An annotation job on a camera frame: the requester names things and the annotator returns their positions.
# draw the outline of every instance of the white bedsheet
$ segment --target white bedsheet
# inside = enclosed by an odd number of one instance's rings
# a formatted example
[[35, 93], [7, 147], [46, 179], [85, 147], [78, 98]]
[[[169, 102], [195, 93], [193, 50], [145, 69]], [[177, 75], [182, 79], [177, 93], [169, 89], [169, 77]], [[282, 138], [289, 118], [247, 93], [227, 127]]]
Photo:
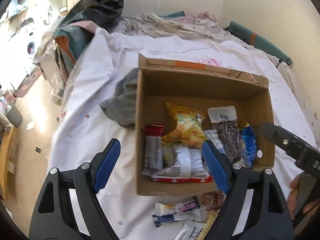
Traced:
[[[117, 82], [132, 68], [138, 67], [139, 53], [153, 58], [207, 64], [215, 64], [216, 61], [225, 68], [266, 76], [275, 124], [315, 145], [311, 129], [294, 95], [265, 53], [249, 51], [234, 41], [215, 43], [209, 40], [187, 41], [177, 36], [155, 39], [119, 33], [109, 35], [104, 29], [97, 29], [75, 81], [65, 120], [52, 139], [48, 168], [58, 167], [61, 171], [75, 169], [102, 151], [111, 138], [117, 138], [121, 142], [121, 155], [98, 199], [120, 239], [174, 239], [182, 223], [167, 223], [155, 228], [151, 218], [154, 203], [173, 203], [188, 198], [135, 195], [134, 132], [108, 119], [99, 107], [102, 100], [113, 96]], [[294, 165], [292, 158], [276, 147], [273, 171], [287, 197], [289, 183], [301, 170]], [[79, 229], [88, 233], [74, 191], [71, 199]], [[245, 222], [246, 219], [240, 218], [235, 233]]]

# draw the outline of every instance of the white snack package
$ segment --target white snack package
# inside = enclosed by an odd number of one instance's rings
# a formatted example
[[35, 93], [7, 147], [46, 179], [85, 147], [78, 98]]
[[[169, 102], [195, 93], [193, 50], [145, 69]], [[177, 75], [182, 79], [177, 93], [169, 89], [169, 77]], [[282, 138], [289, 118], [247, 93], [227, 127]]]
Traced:
[[218, 152], [220, 152], [222, 154], [226, 154], [226, 152], [224, 151], [224, 148], [223, 148], [222, 141], [219, 138], [217, 129], [204, 130], [204, 134], [208, 140], [212, 141], [214, 146], [217, 148]]
[[174, 143], [175, 164], [152, 175], [159, 182], [209, 182], [209, 173], [204, 169], [201, 150], [188, 147], [180, 142]]
[[142, 174], [151, 176], [163, 168], [161, 136], [164, 124], [147, 124], [145, 129], [145, 155]]
[[182, 220], [201, 221], [200, 208], [191, 211], [185, 211], [165, 216], [152, 215], [156, 227], [160, 227], [164, 223], [176, 222]]
[[237, 119], [234, 106], [211, 107], [208, 109], [208, 115], [211, 123], [235, 121]]
[[146, 136], [146, 156], [149, 158], [149, 168], [151, 170], [161, 170], [162, 144], [160, 136]]
[[204, 227], [204, 223], [188, 221], [184, 222], [183, 228], [174, 240], [194, 240]]
[[162, 145], [162, 154], [163, 154], [163, 158], [165, 163], [168, 166], [173, 166], [175, 163], [175, 154], [174, 154], [174, 149], [173, 149], [173, 142], [168, 142], [168, 143], [164, 143]]
[[155, 210], [157, 216], [172, 215], [200, 208], [198, 199], [194, 196], [191, 200], [179, 202], [176, 204], [164, 205], [157, 202]]

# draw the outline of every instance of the blue snack package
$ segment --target blue snack package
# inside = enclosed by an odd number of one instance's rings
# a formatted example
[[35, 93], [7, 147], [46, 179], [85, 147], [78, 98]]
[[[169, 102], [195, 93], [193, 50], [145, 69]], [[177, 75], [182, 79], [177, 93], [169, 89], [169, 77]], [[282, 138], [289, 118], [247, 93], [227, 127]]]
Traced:
[[254, 129], [248, 122], [245, 122], [244, 125], [240, 124], [239, 128], [240, 128], [241, 137], [247, 149], [247, 156], [251, 164], [250, 166], [252, 166], [253, 161], [257, 154], [257, 141], [256, 141], [256, 135], [254, 133]]

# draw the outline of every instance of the bed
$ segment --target bed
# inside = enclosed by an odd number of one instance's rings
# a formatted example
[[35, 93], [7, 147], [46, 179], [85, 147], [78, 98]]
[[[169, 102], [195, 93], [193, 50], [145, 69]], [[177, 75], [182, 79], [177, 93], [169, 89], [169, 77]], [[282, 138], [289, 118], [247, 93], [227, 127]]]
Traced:
[[[53, 139], [48, 169], [61, 171], [77, 168], [102, 151], [112, 138], [121, 143], [121, 155], [106, 187], [97, 197], [119, 239], [174, 239], [183, 223], [167, 223], [155, 228], [151, 215], [154, 203], [174, 203], [182, 197], [138, 196], [134, 183], [133, 130], [108, 119], [99, 103], [111, 98], [116, 84], [133, 68], [138, 67], [138, 55], [146, 57], [204, 62], [224, 68], [266, 76], [273, 106], [274, 123], [316, 146], [308, 121], [284, 75], [275, 68], [277, 60], [265, 52], [240, 41], [218, 27], [208, 13], [162, 19], [154, 14], [124, 18], [115, 32], [97, 28], [95, 35], [76, 63], [68, 97], [64, 98], [61, 124]], [[276, 147], [273, 171], [285, 197], [289, 183], [301, 170], [292, 158]], [[71, 201], [79, 230], [88, 233], [71, 191]], [[243, 212], [234, 231], [242, 231], [250, 207], [247, 192]]]

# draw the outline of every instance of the blue gripper pad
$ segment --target blue gripper pad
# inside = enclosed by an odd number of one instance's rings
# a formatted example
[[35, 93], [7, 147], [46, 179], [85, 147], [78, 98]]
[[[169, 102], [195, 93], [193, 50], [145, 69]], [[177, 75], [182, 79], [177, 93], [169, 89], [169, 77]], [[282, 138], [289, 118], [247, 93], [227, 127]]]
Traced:
[[101, 162], [99, 168], [95, 173], [95, 183], [92, 189], [96, 193], [98, 193], [101, 189], [105, 188], [108, 182], [108, 179], [110, 178], [111, 172], [120, 156], [120, 150], [121, 150], [120, 142], [118, 140], [115, 140], [115, 142], [109, 149], [106, 157]]
[[214, 182], [216, 183], [218, 189], [222, 190], [223, 193], [227, 195], [230, 190], [230, 186], [228, 185], [228, 176], [226, 174], [226, 171], [223, 169], [222, 165], [218, 161], [215, 154], [223, 155], [222, 153], [219, 153], [218, 150], [216, 150], [216, 153], [215, 153], [209, 147], [208, 142], [205, 141], [202, 144], [202, 156], [205, 159], [205, 161], [209, 167], [211, 175], [212, 175]]

